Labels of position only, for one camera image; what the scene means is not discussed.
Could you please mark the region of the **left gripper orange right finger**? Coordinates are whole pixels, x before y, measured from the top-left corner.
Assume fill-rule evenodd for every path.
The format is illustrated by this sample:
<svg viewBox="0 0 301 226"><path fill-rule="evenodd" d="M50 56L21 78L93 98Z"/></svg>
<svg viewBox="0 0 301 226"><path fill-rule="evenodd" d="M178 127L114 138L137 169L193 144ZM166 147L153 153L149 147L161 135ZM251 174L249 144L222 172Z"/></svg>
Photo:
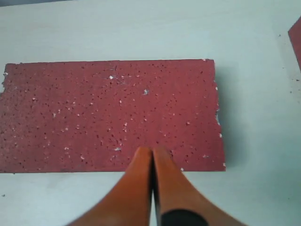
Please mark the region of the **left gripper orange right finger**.
<svg viewBox="0 0 301 226"><path fill-rule="evenodd" d="M159 226L243 226L210 202L184 176L165 148L153 149L153 188Z"/></svg>

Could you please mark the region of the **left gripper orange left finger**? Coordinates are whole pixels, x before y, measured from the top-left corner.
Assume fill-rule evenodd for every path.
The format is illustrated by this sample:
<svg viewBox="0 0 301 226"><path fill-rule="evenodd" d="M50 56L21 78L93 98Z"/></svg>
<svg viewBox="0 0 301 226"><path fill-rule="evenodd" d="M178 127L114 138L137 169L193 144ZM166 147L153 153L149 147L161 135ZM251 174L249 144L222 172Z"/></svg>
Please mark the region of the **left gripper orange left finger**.
<svg viewBox="0 0 301 226"><path fill-rule="evenodd" d="M148 226L151 214L152 150L139 147L125 174L70 226Z"/></svg>

